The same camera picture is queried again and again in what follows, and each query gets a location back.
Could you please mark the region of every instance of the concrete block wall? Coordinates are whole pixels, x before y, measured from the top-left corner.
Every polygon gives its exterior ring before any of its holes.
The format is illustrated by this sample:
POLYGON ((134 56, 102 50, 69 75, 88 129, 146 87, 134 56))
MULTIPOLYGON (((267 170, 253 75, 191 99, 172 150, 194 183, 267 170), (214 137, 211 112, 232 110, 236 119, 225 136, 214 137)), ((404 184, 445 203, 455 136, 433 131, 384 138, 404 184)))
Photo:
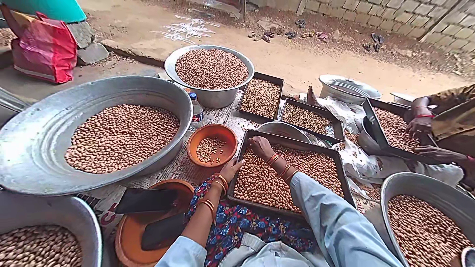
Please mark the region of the concrete block wall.
POLYGON ((422 37, 457 0, 308 0, 306 11, 422 37))
POLYGON ((475 0, 460 2, 422 41, 446 51, 475 51, 475 0))

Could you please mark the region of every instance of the orange plastic bowl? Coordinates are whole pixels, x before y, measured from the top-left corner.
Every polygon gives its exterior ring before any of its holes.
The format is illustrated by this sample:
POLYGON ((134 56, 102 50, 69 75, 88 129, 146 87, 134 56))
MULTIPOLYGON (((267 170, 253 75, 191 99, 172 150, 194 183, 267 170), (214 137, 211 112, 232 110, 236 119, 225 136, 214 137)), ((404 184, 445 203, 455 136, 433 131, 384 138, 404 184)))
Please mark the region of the orange plastic bowl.
POLYGON ((234 154, 236 153, 236 150, 238 149, 237 143, 238 138, 236 137, 236 134, 233 132, 233 130, 231 130, 229 127, 222 124, 208 124, 196 130, 190 136, 190 138, 188 139, 186 153, 194 164, 201 167, 214 168, 226 164, 233 158, 234 154), (201 140, 205 138, 214 137, 217 137, 221 141, 226 142, 226 144, 224 144, 223 147, 218 148, 216 154, 211 155, 211 159, 214 160, 213 164, 211 164, 211 162, 201 162, 196 155, 196 149, 198 147, 198 144, 201 142, 201 140), (221 161, 219 163, 216 163, 216 158, 221 159, 221 161))
POLYGON ((119 260, 127 267, 153 267, 163 257, 175 240, 169 240, 170 246, 157 250, 142 250, 145 227, 152 222, 186 212, 190 207, 194 188, 189 183, 170 179, 161 181, 150 189, 175 189, 178 191, 178 206, 169 212, 144 212, 124 215, 115 236, 115 252, 119 260))

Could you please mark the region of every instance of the brown cloth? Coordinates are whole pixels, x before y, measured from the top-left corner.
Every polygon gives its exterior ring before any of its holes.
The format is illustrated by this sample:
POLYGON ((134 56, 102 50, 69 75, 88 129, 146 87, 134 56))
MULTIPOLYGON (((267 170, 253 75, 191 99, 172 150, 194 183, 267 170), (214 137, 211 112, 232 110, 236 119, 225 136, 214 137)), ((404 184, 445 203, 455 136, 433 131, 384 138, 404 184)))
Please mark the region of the brown cloth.
POLYGON ((434 113, 432 131, 441 148, 475 158, 475 84, 428 96, 434 113))

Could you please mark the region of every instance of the plastic water bottle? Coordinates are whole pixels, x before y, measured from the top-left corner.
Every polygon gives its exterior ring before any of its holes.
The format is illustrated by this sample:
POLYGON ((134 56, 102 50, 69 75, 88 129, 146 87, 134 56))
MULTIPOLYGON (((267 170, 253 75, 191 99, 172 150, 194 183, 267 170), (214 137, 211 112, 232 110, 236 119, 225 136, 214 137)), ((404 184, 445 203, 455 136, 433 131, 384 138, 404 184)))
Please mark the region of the plastic water bottle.
POLYGON ((203 121, 203 108, 198 103, 198 97, 195 93, 188 93, 188 95, 190 95, 191 103, 193 104, 193 119, 191 120, 190 130, 195 131, 205 125, 203 121))

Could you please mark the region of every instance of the light blue sleeve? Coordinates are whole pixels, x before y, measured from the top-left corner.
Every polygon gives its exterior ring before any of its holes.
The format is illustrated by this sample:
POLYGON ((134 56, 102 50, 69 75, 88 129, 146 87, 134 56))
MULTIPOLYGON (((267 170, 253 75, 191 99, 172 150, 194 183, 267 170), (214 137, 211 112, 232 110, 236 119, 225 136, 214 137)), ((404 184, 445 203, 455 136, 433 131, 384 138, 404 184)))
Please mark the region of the light blue sleeve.
POLYGON ((203 267, 206 250, 195 241, 179 236, 155 267, 203 267))
POLYGON ((373 225, 346 200, 302 172, 294 175, 290 189, 331 267, 402 267, 373 225))

